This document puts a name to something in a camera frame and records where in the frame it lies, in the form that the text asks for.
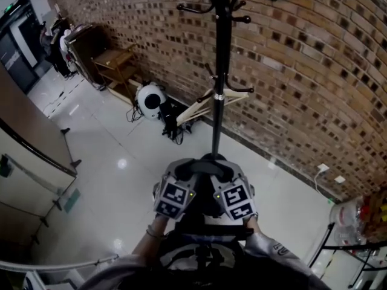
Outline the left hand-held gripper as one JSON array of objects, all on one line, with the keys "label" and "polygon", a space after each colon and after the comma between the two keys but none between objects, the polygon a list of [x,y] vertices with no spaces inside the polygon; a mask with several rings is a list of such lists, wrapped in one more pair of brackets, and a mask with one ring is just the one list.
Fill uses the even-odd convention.
[{"label": "left hand-held gripper", "polygon": [[154,186],[154,212],[175,221],[179,220],[184,211],[198,193],[201,173],[193,173],[193,158],[183,158],[170,163]]}]

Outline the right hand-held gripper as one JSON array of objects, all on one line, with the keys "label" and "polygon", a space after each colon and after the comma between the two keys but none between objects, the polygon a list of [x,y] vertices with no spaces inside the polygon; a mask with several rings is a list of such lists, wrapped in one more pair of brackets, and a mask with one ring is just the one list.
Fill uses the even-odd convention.
[{"label": "right hand-held gripper", "polygon": [[225,161],[224,165],[233,172],[232,183],[224,187],[217,176],[211,175],[210,180],[214,189],[214,199],[231,220],[246,219],[256,213],[253,195],[249,181],[236,163]]}]

